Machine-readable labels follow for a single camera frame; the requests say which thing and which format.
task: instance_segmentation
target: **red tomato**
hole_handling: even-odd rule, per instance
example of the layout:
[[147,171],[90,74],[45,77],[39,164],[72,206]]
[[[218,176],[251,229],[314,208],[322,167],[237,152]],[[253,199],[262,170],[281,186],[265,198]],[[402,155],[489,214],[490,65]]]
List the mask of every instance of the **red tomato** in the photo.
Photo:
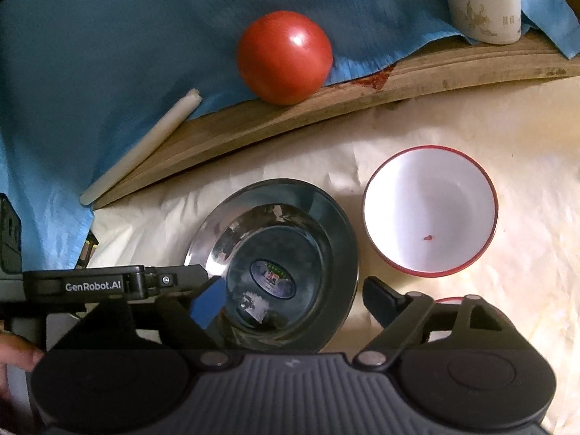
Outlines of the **red tomato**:
[[293,11],[276,11],[248,26],[236,58],[251,91],[268,103],[291,105],[324,84],[332,47],[314,21]]

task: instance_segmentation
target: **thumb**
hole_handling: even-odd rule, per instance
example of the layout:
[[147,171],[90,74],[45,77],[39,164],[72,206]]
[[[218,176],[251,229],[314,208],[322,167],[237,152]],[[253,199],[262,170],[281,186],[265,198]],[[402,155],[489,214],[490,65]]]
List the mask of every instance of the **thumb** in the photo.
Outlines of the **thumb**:
[[17,335],[0,333],[0,364],[32,371],[42,358],[42,351]]

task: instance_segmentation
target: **red stain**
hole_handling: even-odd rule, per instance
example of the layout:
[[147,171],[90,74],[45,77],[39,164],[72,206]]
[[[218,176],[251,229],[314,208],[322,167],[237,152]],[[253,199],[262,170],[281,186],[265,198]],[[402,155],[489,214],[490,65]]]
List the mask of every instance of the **red stain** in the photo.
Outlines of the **red stain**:
[[393,65],[385,67],[380,72],[376,72],[376,74],[353,80],[353,83],[361,86],[368,86],[370,88],[374,88],[375,90],[381,90],[383,86],[385,86],[385,83],[387,83],[387,80],[389,79],[389,76],[391,75],[391,72],[396,65],[397,64],[394,63]]

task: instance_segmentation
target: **oval sticker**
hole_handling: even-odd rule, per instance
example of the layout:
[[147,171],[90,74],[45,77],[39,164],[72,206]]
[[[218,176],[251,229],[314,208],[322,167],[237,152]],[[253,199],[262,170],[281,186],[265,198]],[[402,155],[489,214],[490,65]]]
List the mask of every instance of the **oval sticker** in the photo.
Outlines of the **oval sticker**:
[[250,265],[252,279],[269,295],[291,299],[296,294],[296,283],[280,265],[268,260],[256,260]]

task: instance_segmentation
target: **red rim of bowl behind gripper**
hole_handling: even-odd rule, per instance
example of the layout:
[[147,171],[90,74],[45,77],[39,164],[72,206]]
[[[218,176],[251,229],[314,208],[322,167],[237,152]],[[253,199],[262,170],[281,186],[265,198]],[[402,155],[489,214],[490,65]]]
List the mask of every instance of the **red rim of bowl behind gripper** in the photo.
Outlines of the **red rim of bowl behind gripper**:
[[[370,237],[370,234],[368,233],[368,229],[366,228],[366,216],[364,214],[364,206],[366,203],[366,193],[368,191],[368,187],[370,185],[370,183],[372,182],[372,180],[374,180],[375,176],[378,174],[379,171],[381,171],[381,169],[387,165],[387,163],[391,162],[392,160],[394,160],[395,158],[403,155],[403,154],[407,154],[408,152],[413,152],[415,150],[424,150],[424,149],[439,149],[439,150],[445,150],[448,152],[452,152],[454,154],[460,155],[461,157],[465,158],[466,160],[468,160],[469,162],[471,162],[472,164],[474,164],[479,171],[483,174],[483,176],[485,177],[485,179],[487,180],[487,183],[489,184],[489,187],[491,189],[492,195],[494,197],[494,209],[495,209],[495,215],[494,215],[494,225],[491,228],[491,233],[489,234],[488,239],[485,241],[485,244],[483,244],[483,247],[479,250],[479,252],[477,252],[472,258],[470,258],[468,261],[466,261],[465,263],[462,263],[461,265],[449,269],[449,270],[444,270],[442,272],[419,272],[418,270],[411,270],[408,268],[405,268],[397,263],[395,263],[394,261],[392,261],[390,258],[388,258],[383,252],[381,252],[379,250],[379,248],[375,245],[375,242],[373,242],[372,238]],[[467,154],[463,154],[463,152],[460,152],[456,149],[453,149],[451,147],[447,147],[444,145],[419,145],[416,147],[411,147],[409,149],[405,149],[402,150],[400,152],[397,152],[395,155],[393,155],[392,157],[390,157],[388,160],[386,160],[384,163],[381,164],[381,166],[379,166],[375,172],[372,174],[372,176],[370,177],[370,179],[368,180],[368,183],[366,184],[365,190],[364,190],[364,194],[362,196],[362,222],[364,224],[364,229],[365,229],[365,233],[366,236],[369,238],[373,248],[376,250],[376,252],[381,256],[381,258],[386,261],[389,265],[391,265],[394,269],[406,273],[408,275],[413,275],[413,276],[417,276],[420,278],[441,278],[441,277],[446,277],[449,275],[453,275],[454,273],[460,272],[461,270],[465,270],[467,267],[469,267],[471,264],[475,263],[482,255],[483,253],[487,250],[487,248],[489,247],[489,244],[491,244],[491,241],[494,238],[495,235],[495,228],[498,224],[498,212],[500,209],[500,203],[498,202],[498,195],[495,191],[495,187],[494,184],[491,182],[491,178],[489,178],[489,175],[487,174],[487,172],[483,169],[483,167],[477,163],[474,159],[472,159],[471,157],[469,157],[469,155]]]

